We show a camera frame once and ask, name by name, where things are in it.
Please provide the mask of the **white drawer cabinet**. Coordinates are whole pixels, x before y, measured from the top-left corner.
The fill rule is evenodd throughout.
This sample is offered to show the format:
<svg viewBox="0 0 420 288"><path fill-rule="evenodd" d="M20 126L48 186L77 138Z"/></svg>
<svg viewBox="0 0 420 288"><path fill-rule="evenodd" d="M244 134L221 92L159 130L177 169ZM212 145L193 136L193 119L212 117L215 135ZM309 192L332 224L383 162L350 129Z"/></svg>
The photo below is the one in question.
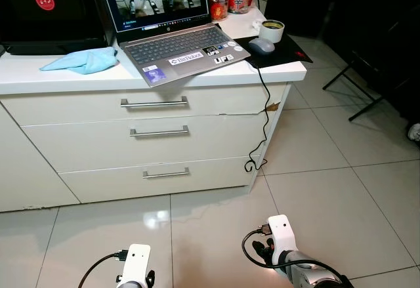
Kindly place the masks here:
<svg viewBox="0 0 420 288"><path fill-rule="evenodd" d="M51 55L0 56L0 212L249 186L301 61L255 69L236 61L149 87L123 52L108 70L39 70ZM129 102L189 105L120 108ZM180 136L130 137L170 131ZM142 172L190 175L142 179Z"/></svg>

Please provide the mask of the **black folding stand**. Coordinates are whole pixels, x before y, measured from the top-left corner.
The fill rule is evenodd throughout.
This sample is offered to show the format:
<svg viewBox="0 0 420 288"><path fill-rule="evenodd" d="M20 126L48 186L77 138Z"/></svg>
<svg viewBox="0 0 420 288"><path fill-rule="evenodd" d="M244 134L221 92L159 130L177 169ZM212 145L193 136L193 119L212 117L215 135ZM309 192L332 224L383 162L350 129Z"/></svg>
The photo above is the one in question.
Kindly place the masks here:
<svg viewBox="0 0 420 288"><path fill-rule="evenodd" d="M385 63L380 57L365 49L362 49L362 51L352 49L351 54L350 60L347 62L345 68L340 70L336 76L333 76L322 87L322 90L327 90L328 87L332 86L340 78L344 78L355 90L360 91L363 99L368 100L365 107L348 118L348 122L354 122L356 118L369 112L389 97L392 97L397 90L396 82L390 78L390 75L387 75ZM349 70L357 70L357 72L361 70L359 76L365 82L365 86L361 86L359 82L355 81L348 74Z"/></svg>

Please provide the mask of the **black mouse pad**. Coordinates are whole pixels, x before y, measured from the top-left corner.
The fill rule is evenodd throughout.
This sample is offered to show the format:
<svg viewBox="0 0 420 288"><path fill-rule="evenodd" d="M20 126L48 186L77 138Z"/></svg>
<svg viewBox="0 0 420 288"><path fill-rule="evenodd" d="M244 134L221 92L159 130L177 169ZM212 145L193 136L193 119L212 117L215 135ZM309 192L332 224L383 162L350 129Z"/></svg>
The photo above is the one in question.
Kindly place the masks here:
<svg viewBox="0 0 420 288"><path fill-rule="evenodd" d="M304 61L313 63L313 60L300 46L294 42L287 34L284 34L282 40L275 44L276 50L272 54L259 55L252 53L249 48L248 42L250 40L258 38L258 36L251 36L246 38L237 38L234 41L243 46L243 48L249 52L249 56L245 59L255 68L266 68L277 65L285 65L295 61Z"/></svg>

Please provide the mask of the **grey computer mouse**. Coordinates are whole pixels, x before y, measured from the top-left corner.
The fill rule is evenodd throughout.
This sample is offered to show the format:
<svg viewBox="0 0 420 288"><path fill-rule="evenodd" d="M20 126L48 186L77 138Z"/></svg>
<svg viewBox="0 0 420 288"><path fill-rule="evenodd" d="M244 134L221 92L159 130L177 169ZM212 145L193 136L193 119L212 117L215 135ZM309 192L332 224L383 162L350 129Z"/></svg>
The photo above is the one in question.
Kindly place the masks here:
<svg viewBox="0 0 420 288"><path fill-rule="evenodd" d="M254 38L248 42L248 45L252 53L259 55L272 54L276 50L273 42L262 38Z"/></svg>

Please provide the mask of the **silver laptop with stickers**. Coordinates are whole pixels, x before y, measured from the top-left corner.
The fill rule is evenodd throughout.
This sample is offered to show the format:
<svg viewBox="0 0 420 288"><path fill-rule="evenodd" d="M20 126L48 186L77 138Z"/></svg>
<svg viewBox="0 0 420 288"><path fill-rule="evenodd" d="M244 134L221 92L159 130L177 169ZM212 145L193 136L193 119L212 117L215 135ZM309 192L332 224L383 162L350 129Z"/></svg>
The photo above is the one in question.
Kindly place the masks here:
<svg viewBox="0 0 420 288"><path fill-rule="evenodd" d="M210 0L106 0L115 39L150 87L245 60L213 23Z"/></svg>

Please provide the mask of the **light blue cloth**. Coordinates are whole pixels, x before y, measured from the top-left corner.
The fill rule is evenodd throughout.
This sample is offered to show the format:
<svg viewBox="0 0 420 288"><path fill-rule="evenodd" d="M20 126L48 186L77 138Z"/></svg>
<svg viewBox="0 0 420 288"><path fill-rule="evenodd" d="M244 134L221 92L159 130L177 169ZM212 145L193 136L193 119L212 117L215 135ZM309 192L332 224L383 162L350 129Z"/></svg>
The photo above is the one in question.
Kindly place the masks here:
<svg viewBox="0 0 420 288"><path fill-rule="evenodd" d="M94 74L110 69L118 64L117 51L113 47L85 49L69 53L60 59L52 61L39 70L71 70L81 75Z"/></svg>

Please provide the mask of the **black monitor with red sticker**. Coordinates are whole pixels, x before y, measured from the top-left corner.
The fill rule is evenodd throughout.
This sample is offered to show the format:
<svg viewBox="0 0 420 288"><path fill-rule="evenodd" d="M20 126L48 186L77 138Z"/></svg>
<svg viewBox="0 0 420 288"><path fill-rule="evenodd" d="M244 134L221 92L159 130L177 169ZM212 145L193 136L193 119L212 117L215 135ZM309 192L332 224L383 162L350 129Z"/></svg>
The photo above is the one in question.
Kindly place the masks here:
<svg viewBox="0 0 420 288"><path fill-rule="evenodd" d="M64 55L109 47L105 0L0 0L0 47L13 55Z"/></svg>

